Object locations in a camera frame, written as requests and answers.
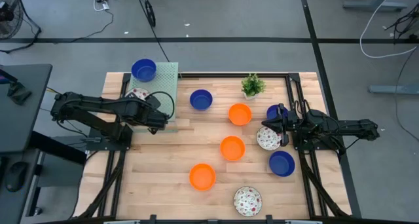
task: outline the orange bowl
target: orange bowl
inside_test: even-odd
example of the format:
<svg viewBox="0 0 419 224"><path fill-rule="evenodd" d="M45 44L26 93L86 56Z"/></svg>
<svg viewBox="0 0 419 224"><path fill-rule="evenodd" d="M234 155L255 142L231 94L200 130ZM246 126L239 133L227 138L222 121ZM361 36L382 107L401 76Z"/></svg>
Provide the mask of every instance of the orange bowl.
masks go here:
<svg viewBox="0 0 419 224"><path fill-rule="evenodd" d="M237 136L227 136L220 144L220 151L225 159L237 161L243 157L246 147Z"/></svg>
<svg viewBox="0 0 419 224"><path fill-rule="evenodd" d="M234 125L246 125L251 120L251 110L249 106L244 103L236 103L230 107L228 118Z"/></svg>
<svg viewBox="0 0 419 224"><path fill-rule="evenodd" d="M207 191L215 183L215 171L208 164L197 164L189 172L189 182L198 191Z"/></svg>

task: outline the fan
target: fan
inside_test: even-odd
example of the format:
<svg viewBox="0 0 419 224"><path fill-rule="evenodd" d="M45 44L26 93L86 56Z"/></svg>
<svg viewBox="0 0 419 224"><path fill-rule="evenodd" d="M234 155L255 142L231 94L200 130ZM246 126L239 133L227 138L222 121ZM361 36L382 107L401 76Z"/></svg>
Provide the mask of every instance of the fan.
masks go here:
<svg viewBox="0 0 419 224"><path fill-rule="evenodd" d="M12 38L22 25L20 0L0 0L0 40Z"/></svg>
<svg viewBox="0 0 419 224"><path fill-rule="evenodd" d="M22 0L0 0L0 41L12 38L19 31L22 21L24 21L24 14L31 24L38 29L32 41L26 46L11 50L0 50L0 52L8 54L16 50L30 47L37 40L38 35L41 32L41 28L27 15Z"/></svg>

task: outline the potted plant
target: potted plant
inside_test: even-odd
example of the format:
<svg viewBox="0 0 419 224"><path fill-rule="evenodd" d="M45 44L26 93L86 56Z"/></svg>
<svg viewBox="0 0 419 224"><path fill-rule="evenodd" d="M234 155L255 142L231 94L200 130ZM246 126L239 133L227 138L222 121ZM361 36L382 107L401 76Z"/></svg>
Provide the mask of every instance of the potted plant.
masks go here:
<svg viewBox="0 0 419 224"><path fill-rule="evenodd" d="M260 80L256 73L250 74L242 80L242 92L247 100L256 98L259 93L264 92L266 85Z"/></svg>

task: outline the gray floor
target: gray floor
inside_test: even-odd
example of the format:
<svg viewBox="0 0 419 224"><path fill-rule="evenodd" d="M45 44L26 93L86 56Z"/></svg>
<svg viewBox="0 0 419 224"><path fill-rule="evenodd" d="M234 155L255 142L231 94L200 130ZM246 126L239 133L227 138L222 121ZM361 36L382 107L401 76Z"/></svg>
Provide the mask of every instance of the gray floor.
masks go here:
<svg viewBox="0 0 419 224"><path fill-rule="evenodd" d="M344 0L308 0L314 27L320 38L358 38L370 18L369 12L343 10ZM404 1L409 9L417 0ZM309 37L300 0L151 0L157 15L159 37ZM100 29L110 16L92 9L92 0L24 0L27 11L43 33L41 37L80 37ZM110 2L114 24L96 37L152 37L137 0ZM388 26L401 14L377 14L365 38L390 38ZM30 37L26 24L16 37ZM18 46L1 44L0 48ZM181 71L317 71L311 44L296 43L163 43ZM370 84L393 84L407 56L373 60L359 45L320 45L340 119L369 118L379 124L381 137L359 141L348 151L357 198L363 217L419 221L419 144L398 127L392 95L372 95ZM388 54L410 45L365 45L370 54ZM156 43L36 44L11 55L0 54L1 64L54 66L49 86L60 91L99 95L105 73L129 71L140 58L163 62ZM402 84L418 79L419 54L406 67ZM42 107L52 106L47 94ZM419 134L418 98L399 97L403 124ZM85 132L87 127L79 125ZM35 129L48 136L70 136L40 111ZM74 187L43 191L39 205L44 216L25 220L65 219L75 202Z"/></svg>

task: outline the white patterned bowl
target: white patterned bowl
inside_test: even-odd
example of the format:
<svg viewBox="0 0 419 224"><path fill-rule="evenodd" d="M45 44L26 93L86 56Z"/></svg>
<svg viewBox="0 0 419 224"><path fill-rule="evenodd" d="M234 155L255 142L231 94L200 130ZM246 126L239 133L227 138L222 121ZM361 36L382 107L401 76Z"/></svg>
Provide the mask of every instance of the white patterned bowl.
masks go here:
<svg viewBox="0 0 419 224"><path fill-rule="evenodd" d="M277 134L265 126L257 131L256 140L257 143L267 151L277 149L282 143L281 134Z"/></svg>
<svg viewBox="0 0 419 224"><path fill-rule="evenodd" d="M253 217L262 209L262 196L253 187L242 187L234 195L234 207L239 214Z"/></svg>

